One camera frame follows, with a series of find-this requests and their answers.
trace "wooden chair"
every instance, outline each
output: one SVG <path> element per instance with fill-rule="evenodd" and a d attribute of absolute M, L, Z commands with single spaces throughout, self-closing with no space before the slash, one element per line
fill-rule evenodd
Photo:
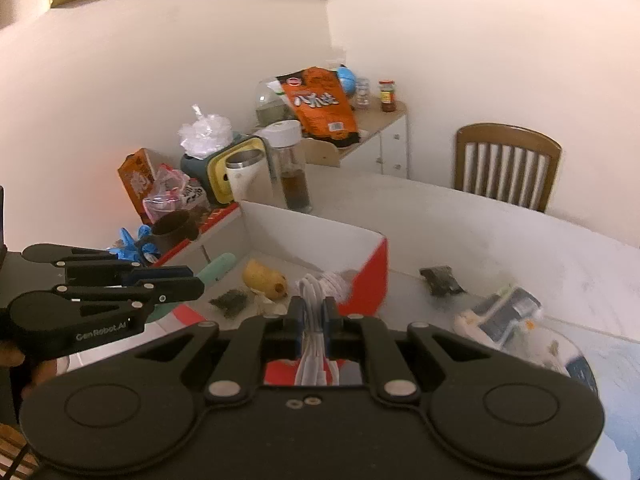
<path fill-rule="evenodd" d="M 456 136 L 455 188 L 544 212 L 561 153 L 557 142 L 533 130 L 470 124 Z"/>
<path fill-rule="evenodd" d="M 19 431 L 14 430 L 11 426 L 0 424 L 0 473 L 2 478 L 25 444 L 26 441 Z M 33 455 L 27 454 L 20 461 L 18 469 L 11 478 L 12 480 L 23 480 L 31 475 L 37 467 L 38 463 Z"/>

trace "chair backrest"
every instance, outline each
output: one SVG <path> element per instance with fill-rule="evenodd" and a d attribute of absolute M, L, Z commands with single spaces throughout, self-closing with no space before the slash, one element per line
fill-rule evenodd
<path fill-rule="evenodd" d="M 533 130 L 470 124 L 456 136 L 455 188 L 544 212 L 561 153 L 560 144 Z"/>

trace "white cabinet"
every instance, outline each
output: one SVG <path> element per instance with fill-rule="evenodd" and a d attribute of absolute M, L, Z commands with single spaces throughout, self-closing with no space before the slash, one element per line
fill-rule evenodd
<path fill-rule="evenodd" d="M 340 160 L 341 168 L 363 171 L 364 173 L 382 173 L 382 158 L 380 155 L 380 135 L 375 134 L 363 142 L 356 150 Z"/>
<path fill-rule="evenodd" d="M 330 142 L 303 139 L 309 164 L 348 168 L 364 173 L 378 173 L 409 178 L 407 157 L 406 107 L 398 102 L 398 111 L 386 113 L 380 103 L 369 110 L 356 110 L 356 120 L 363 137 L 373 135 L 359 144 L 337 148 Z"/>
<path fill-rule="evenodd" d="M 399 118 L 380 132 L 382 173 L 409 178 L 407 168 L 406 117 Z"/>

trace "yellow potato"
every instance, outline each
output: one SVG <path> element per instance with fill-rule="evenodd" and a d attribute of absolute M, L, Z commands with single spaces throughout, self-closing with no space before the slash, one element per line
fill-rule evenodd
<path fill-rule="evenodd" d="M 242 280 L 246 286 L 259 290 L 271 301 L 287 295 L 287 279 L 284 275 L 253 258 L 246 264 L 242 272 Z"/>

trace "cabinet drawer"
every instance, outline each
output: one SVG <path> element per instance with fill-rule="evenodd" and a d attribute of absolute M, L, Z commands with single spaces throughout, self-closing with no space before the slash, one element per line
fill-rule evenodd
<path fill-rule="evenodd" d="M 382 173 L 408 178 L 406 117 L 398 119 L 380 133 Z"/>
<path fill-rule="evenodd" d="M 364 173 L 382 173 L 380 157 L 380 136 L 375 135 L 358 146 L 340 161 L 341 168 L 363 171 Z"/>

